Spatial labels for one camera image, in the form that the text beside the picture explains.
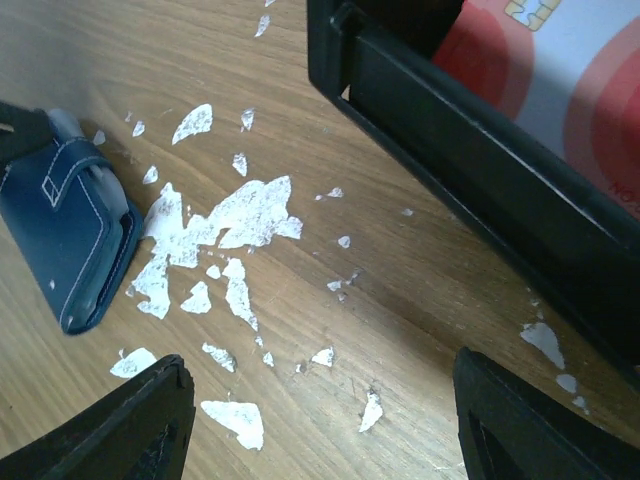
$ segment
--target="wood surface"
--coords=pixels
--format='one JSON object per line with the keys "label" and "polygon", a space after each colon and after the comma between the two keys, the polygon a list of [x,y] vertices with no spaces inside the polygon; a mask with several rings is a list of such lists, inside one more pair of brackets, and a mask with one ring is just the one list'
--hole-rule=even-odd
{"label": "wood surface", "polygon": [[[263,36],[258,21],[271,15]],[[486,353],[551,397],[571,405],[561,373],[520,338],[538,308],[516,275],[411,175],[342,117],[309,84],[306,9],[301,0],[6,0],[0,14],[0,98],[30,107],[67,108],[107,135],[103,151],[146,212],[166,182],[194,213],[248,179],[290,175],[299,241],[275,237],[249,254],[251,300],[275,368],[262,363],[253,332],[224,301],[222,281],[170,267],[171,309],[160,321],[139,312],[126,287],[150,258],[140,243],[103,323],[68,338],[11,236],[0,226],[0,456],[33,441],[113,390],[118,351],[178,353],[196,382],[196,403],[254,402],[265,426],[262,451],[245,450],[200,408],[185,479],[466,478],[457,441],[451,371],[462,346]],[[171,137],[195,106],[211,103],[211,133],[176,146]],[[240,114],[255,124],[240,133]],[[146,132],[132,138],[133,123]],[[249,158],[243,179],[234,153]],[[160,180],[142,185],[150,165]],[[316,201],[339,186],[344,198]],[[414,215],[402,215],[405,208]],[[336,240],[350,235],[343,249]],[[326,284],[362,274],[344,303]],[[199,280],[213,309],[179,305]],[[640,446],[638,395],[544,302],[567,363],[591,412],[588,420]],[[201,351],[231,350],[228,373]],[[329,369],[295,365],[333,345]],[[366,391],[379,392],[384,416],[358,433]]]}

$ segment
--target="wallet strap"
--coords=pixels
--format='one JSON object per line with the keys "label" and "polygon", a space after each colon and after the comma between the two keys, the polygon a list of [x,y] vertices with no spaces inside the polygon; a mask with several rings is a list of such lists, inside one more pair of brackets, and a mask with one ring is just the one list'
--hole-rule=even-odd
{"label": "wallet strap", "polygon": [[43,149],[53,141],[49,117],[0,102],[0,172],[12,160]]}

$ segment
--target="blue wallet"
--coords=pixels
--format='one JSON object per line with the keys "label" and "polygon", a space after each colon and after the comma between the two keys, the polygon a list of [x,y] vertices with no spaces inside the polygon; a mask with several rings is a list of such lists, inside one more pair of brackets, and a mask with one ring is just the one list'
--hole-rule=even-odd
{"label": "blue wallet", "polygon": [[0,214],[60,327],[89,330],[122,283],[140,213],[63,110],[0,104],[0,172]]}

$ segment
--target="black tray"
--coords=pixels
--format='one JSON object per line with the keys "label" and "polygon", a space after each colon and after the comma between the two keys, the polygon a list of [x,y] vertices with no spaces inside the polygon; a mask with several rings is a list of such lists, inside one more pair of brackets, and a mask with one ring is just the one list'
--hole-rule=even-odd
{"label": "black tray", "polygon": [[383,3],[307,0],[311,83],[640,390],[640,222],[429,61],[460,0]]}

